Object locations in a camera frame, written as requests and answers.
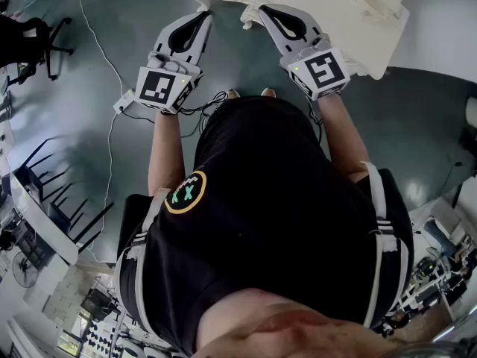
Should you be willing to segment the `standing fan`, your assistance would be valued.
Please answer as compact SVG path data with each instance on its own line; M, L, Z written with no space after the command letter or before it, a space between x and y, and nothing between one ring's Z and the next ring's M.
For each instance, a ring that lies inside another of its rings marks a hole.
M13 258L12 272L16 282L26 289L33 287L39 277L38 269L22 251Z

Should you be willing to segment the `white power strip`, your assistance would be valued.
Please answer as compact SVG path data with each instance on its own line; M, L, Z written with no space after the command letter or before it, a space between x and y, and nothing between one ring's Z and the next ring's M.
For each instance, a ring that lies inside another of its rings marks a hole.
M135 92L129 89L114 105L113 109L117 115L126 110L135 100Z

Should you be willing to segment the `person's left forearm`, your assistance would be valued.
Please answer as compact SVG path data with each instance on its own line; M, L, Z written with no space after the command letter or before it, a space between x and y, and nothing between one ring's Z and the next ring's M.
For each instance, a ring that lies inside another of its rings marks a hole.
M161 188L175 189L185 178L178 116L157 112L148 167L148 192L155 196Z

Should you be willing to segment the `person's black t-shirt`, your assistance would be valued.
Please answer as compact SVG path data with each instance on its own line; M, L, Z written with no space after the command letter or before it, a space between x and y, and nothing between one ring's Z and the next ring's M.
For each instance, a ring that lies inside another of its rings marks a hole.
M364 164L360 181L342 175L287 101L227 99L177 188L127 198L119 302L190 358L201 316L243 289L376 333L408 285L414 245L391 172Z

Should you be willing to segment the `table with black legs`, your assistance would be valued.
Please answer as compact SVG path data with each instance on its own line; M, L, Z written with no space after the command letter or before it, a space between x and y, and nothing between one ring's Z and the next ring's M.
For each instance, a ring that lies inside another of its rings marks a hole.
M61 172L47 180L42 180L41 176L34 173L33 168L46 161L52 155L49 154L35 163L31 160L51 139L45 139L41 142L17 168L9 172L10 194L15 208L19 211L26 222L33 228L37 235L68 265L74 265L78 261L79 255L98 238L100 233L92 236L84 245L80 246L79 241L107 214L113 207L110 203L91 220L83 230L73 239L69 232L72 229L72 221L80 217L80 211L86 204L81 205L67 216L60 209L59 199L66 193L72 185L69 183L44 194L44 187L58 178L61 178L65 172Z

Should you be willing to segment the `person's right forearm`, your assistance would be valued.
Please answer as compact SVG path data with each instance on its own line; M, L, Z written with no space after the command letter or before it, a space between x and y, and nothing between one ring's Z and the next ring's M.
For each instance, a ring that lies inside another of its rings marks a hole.
M368 176L369 154L340 95L319 98L318 107L332 165L353 183Z

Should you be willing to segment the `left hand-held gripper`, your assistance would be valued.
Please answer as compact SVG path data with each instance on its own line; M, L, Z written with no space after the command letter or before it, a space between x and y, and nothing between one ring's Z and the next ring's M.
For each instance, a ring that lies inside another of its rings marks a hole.
M148 55L147 66L139 70L135 101L161 113L178 114L203 77L196 65L211 27L208 11L180 17L164 27L154 45L155 51Z

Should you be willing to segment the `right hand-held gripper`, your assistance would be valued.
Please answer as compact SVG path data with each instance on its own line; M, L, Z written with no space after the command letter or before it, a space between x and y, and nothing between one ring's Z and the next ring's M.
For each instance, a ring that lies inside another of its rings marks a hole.
M284 55L281 67L311 101L338 93L350 82L341 52L331 46L327 36L320 35L320 26L309 13L268 4L259 8L259 16Z

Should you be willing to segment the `black office chair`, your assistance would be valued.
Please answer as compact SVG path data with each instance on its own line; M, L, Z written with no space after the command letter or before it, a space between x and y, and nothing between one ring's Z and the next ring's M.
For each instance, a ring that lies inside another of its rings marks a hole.
M62 27L71 23L71 17L61 19L55 28L48 26L40 18L33 18L20 23L22 26L22 55L28 56L28 59L22 61L26 66L19 74L19 84L33 76L36 73L37 65L43 63L46 63L48 78L52 81L57 80L59 75L51 73L51 53L58 51L68 55L73 54L74 50L72 48L61 48L54 45L54 41Z

